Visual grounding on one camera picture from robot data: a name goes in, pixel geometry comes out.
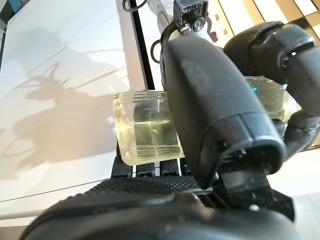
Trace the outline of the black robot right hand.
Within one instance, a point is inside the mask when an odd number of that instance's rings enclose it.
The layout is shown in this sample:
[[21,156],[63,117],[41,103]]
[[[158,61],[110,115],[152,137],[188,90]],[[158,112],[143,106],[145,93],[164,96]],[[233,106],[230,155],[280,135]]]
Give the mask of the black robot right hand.
[[166,102],[115,98],[117,158],[183,152],[190,175],[110,178],[51,206],[23,240],[299,240],[292,199],[272,188],[287,155],[243,74],[217,47],[179,37],[161,49]]

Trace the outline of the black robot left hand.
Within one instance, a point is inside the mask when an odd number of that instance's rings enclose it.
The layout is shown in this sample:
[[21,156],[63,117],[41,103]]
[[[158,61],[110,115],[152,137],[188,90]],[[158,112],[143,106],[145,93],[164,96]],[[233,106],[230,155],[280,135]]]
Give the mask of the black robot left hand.
[[223,51],[244,76],[264,76],[285,85],[300,105],[284,134],[288,153],[311,144],[320,127],[320,48],[315,39],[296,24],[271,21],[237,34]]

